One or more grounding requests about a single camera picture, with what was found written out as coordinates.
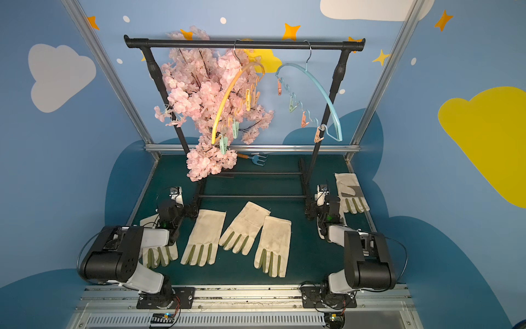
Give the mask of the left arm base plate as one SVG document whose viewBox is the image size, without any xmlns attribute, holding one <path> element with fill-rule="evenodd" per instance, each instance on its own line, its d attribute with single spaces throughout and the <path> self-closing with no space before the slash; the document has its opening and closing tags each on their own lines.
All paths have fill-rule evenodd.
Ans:
<svg viewBox="0 0 526 329">
<path fill-rule="evenodd" d="M 194 287 L 172 287 L 160 293 L 140 293 L 136 308 L 139 310 L 190 309 L 193 306 Z"/>
</svg>

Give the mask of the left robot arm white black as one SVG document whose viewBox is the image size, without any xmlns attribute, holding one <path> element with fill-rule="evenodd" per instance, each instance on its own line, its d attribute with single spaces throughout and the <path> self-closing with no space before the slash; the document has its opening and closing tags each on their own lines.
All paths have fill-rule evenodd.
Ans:
<svg viewBox="0 0 526 329">
<path fill-rule="evenodd" d="M 89 251 L 79 253 L 79 276 L 98 285 L 118 284 L 172 299 L 170 279 L 154 270 L 178 259 L 176 241 L 184 215 L 182 196 L 170 196 L 139 226 L 102 228 Z"/>
</svg>

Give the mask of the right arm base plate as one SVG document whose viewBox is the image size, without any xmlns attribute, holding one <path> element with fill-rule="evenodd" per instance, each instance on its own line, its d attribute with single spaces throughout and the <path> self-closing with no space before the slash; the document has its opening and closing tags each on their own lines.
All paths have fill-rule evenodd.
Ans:
<svg viewBox="0 0 526 329">
<path fill-rule="evenodd" d="M 299 286 L 301 301 L 304 308 L 331 309 L 344 311 L 348 308 L 356 308 L 356 295 L 332 293 L 326 285 L 313 285 L 311 282 Z"/>
</svg>

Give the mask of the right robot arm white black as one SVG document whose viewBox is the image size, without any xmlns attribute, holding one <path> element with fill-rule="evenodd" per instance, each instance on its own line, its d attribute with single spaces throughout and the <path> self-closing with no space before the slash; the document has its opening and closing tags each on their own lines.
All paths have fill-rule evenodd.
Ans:
<svg viewBox="0 0 526 329">
<path fill-rule="evenodd" d="M 340 199 L 326 192 L 315 197 L 316 223 L 323 240 L 343 248 L 343 269 L 329 274 L 325 286 L 331 294 L 358 290 L 384 292 L 397 284 L 386 237 L 346 226 L 340 216 Z"/>
</svg>

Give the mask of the cream glove under right arm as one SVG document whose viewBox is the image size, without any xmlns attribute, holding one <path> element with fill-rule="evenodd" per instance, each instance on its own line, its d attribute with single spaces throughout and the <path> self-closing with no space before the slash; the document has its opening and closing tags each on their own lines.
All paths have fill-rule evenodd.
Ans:
<svg viewBox="0 0 526 329">
<path fill-rule="evenodd" d="M 329 241 L 328 228 L 333 225 L 344 226 L 346 223 L 345 220 L 341 219 L 340 217 L 336 218 L 328 216 L 324 218 L 318 217 L 316 219 L 316 224 L 319 232 L 319 237 L 323 240 Z"/>
</svg>

